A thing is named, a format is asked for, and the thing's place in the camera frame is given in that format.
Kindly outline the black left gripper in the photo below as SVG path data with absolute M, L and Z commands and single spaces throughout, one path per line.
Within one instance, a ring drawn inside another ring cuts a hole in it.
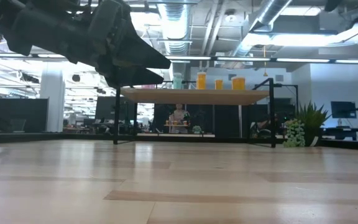
M 168 69 L 171 61 L 133 30 L 130 6 L 123 0 L 99 0 L 92 8 L 92 1 L 72 0 L 74 20 L 86 26 L 87 38 L 74 48 L 72 62 L 94 67 L 113 88 L 161 84 L 163 77 L 146 68 Z

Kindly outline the teal pill bottle white cap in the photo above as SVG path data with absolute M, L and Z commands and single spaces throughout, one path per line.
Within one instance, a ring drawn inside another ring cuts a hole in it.
M 173 74 L 173 88 L 177 90 L 182 89 L 182 81 L 183 75 L 181 73 L 175 72 Z

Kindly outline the dark office monitors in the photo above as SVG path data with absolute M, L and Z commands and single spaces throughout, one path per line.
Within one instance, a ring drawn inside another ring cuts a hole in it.
M 135 120 L 135 104 L 133 101 L 120 96 L 119 97 L 119 121 L 133 122 Z M 100 121 L 115 121 L 116 97 L 100 96 L 97 99 L 95 119 Z

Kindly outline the person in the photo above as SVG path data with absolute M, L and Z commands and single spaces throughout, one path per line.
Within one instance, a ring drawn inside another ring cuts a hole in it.
M 271 130 L 271 121 L 269 117 L 264 117 L 256 122 L 257 131 Z
M 170 115 L 173 126 L 170 127 L 170 133 L 172 134 L 187 134 L 188 126 L 185 123 L 190 122 L 190 114 L 184 109 L 182 104 L 176 104 L 175 111 Z

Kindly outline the white round pillar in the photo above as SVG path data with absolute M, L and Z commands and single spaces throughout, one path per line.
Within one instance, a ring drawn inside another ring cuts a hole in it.
M 63 65 L 58 62 L 46 62 L 40 82 L 40 98 L 48 99 L 47 132 L 63 131 L 65 79 Z

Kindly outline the long LED light bar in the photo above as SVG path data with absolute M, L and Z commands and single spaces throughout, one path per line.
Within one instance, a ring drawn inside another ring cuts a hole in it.
M 15 53 L 0 53 L 0 58 L 51 58 L 65 59 L 58 54 L 30 54 L 29 56 Z M 217 56 L 172 56 L 167 55 L 171 61 L 217 61 L 217 62 L 269 62 L 269 63 L 329 63 L 358 65 L 356 59 L 320 59 L 320 58 L 262 58 L 262 57 L 217 57 Z

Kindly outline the black office partition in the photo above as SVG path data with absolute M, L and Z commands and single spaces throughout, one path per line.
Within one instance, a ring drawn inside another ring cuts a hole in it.
M 8 132 L 44 132 L 47 128 L 48 99 L 0 98 L 0 118 Z

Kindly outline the potted green succulent plant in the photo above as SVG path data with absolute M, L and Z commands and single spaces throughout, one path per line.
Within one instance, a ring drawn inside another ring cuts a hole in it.
M 295 115 L 294 119 L 285 122 L 285 147 L 314 147 L 321 140 L 324 122 L 329 118 L 324 106 L 317 107 L 309 102 Z

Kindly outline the black desk monitor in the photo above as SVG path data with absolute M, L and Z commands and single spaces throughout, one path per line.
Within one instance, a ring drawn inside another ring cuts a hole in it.
M 351 101 L 332 101 L 331 116 L 333 118 L 357 118 L 356 104 Z

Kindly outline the dark office desk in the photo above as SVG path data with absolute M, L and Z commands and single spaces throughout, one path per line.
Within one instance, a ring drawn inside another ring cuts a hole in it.
M 335 127 L 325 128 L 323 130 L 323 136 L 334 136 L 335 140 L 344 140 L 345 138 L 352 138 L 353 141 L 357 140 L 358 128 L 350 127 Z

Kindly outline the silver ventilation duct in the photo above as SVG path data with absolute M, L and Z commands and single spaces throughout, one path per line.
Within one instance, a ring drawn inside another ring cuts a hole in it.
M 259 9 L 248 15 L 242 26 L 242 40 L 232 51 L 232 57 L 245 57 L 255 43 L 251 41 L 254 32 L 271 32 L 273 23 L 293 0 L 263 0 Z
M 187 55 L 190 8 L 184 4 L 158 4 L 167 55 Z

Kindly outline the wooden shelf black metal frame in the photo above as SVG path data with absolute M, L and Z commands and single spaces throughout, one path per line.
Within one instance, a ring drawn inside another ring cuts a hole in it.
M 251 90 L 177 90 L 177 89 L 139 89 L 139 88 L 118 88 L 116 90 L 116 100 L 124 96 L 134 103 L 156 103 L 169 104 L 178 103 L 186 105 L 237 105 L 241 110 L 243 106 L 248 106 L 257 101 L 270 98 L 270 121 L 274 122 L 275 103 L 273 102 L 274 88 L 279 87 L 273 78 L 268 78 L 256 85 Z M 163 142 L 216 142 L 216 143 L 245 143 L 245 144 L 270 144 L 275 148 L 277 144 L 283 143 L 282 139 L 277 139 L 276 127 L 272 128 L 272 133 L 267 139 L 251 139 L 249 136 L 238 138 L 212 138 L 207 137 L 164 137 Z

